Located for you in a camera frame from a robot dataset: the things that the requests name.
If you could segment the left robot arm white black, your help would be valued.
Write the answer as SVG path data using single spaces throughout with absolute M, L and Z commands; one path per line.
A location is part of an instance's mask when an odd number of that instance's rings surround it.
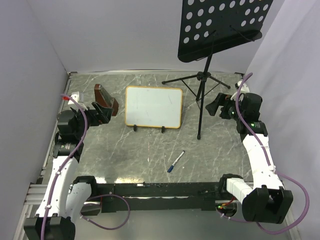
M 92 109 L 72 107 L 57 115 L 49 182 L 35 216 L 26 218 L 23 226 L 30 240 L 73 240 L 85 201 L 99 195 L 94 176 L 74 177 L 84 147 L 84 131 L 107 124 L 114 111 L 97 102 L 92 105 Z

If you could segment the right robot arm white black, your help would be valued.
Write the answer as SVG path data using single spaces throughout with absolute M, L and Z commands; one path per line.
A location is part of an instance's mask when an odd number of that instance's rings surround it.
M 236 106 L 231 95 L 219 93 L 205 107 L 211 116 L 220 109 L 222 119 L 236 121 L 236 130 L 247 152 L 253 177 L 253 186 L 249 186 L 239 175 L 223 174 L 218 193 L 223 199 L 234 196 L 241 203 L 247 222 L 281 224 L 293 202 L 293 194 L 284 188 L 275 173 L 268 131 L 259 120 L 262 97 L 255 93 L 242 93 L 241 97 L 239 106 Z

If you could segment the white whiteboard marker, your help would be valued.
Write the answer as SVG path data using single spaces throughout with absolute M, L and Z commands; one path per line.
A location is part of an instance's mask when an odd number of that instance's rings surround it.
M 179 162 L 179 160 L 182 158 L 182 156 L 185 154 L 185 150 L 183 150 L 182 152 L 181 152 L 181 154 L 175 159 L 175 161 L 171 164 L 171 165 L 173 165 L 174 167 L 175 167 L 175 165 Z

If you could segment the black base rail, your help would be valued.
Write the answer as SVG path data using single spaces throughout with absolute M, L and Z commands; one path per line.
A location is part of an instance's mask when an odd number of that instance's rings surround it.
M 232 195 L 219 190 L 218 182 L 99 183 L 97 193 L 114 194 L 101 199 L 102 213 L 118 211 L 196 210 L 215 211 Z

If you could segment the black music stand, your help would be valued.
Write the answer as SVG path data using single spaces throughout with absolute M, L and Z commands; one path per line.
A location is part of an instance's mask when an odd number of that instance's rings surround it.
M 197 139 L 201 139 L 202 115 L 208 79 L 230 89 L 213 77 L 209 67 L 214 54 L 262 38 L 261 29 L 273 0 L 184 0 L 178 43 L 178 59 L 190 63 L 205 59 L 203 71 L 190 75 L 200 84 L 194 93 L 200 102 Z

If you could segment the yellow framed whiteboard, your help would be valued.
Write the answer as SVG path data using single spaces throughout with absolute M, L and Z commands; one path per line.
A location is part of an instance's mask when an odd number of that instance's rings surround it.
M 180 88 L 128 86 L 125 90 L 124 122 L 127 126 L 178 129 L 182 108 Z

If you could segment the brown wooden metronome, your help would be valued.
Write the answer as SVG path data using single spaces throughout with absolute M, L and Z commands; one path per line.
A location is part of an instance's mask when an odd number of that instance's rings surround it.
M 102 107 L 110 108 L 113 110 L 112 116 L 116 116 L 119 111 L 118 101 L 112 97 L 101 84 L 94 86 L 95 101 Z

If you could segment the blue marker cap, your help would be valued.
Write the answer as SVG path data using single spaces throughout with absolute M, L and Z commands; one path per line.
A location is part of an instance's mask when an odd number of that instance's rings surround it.
M 168 173 L 171 173 L 173 169 L 174 169 L 174 165 L 171 165 L 171 166 L 169 167 L 169 169 L 167 170 L 167 172 L 168 172 Z

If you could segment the aluminium extrusion frame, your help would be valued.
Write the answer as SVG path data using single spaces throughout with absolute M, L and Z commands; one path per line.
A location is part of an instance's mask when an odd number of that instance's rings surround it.
M 15 234 L 13 239 L 14 240 L 27 240 L 28 238 L 26 237 L 25 231 L 24 231 L 24 223 L 25 220 L 29 217 L 34 217 L 36 210 L 38 209 L 38 206 L 41 204 L 43 200 L 43 196 L 46 192 L 47 185 L 43 183 L 44 177 L 46 175 L 47 171 L 47 165 L 48 161 L 50 159 L 52 150 L 53 150 L 53 145 L 54 145 L 54 137 L 57 131 L 57 122 L 54 125 L 53 128 L 53 133 L 50 138 L 50 142 L 48 145 L 48 149 L 46 151 L 46 155 L 44 158 L 44 162 L 42 164 L 42 168 L 39 174 L 39 177 L 37 178 L 35 183 L 31 183 L 29 185 L 24 203 L 23 203 L 23 208 L 21 212 L 21 216 L 18 221 L 18 225 L 15 230 Z

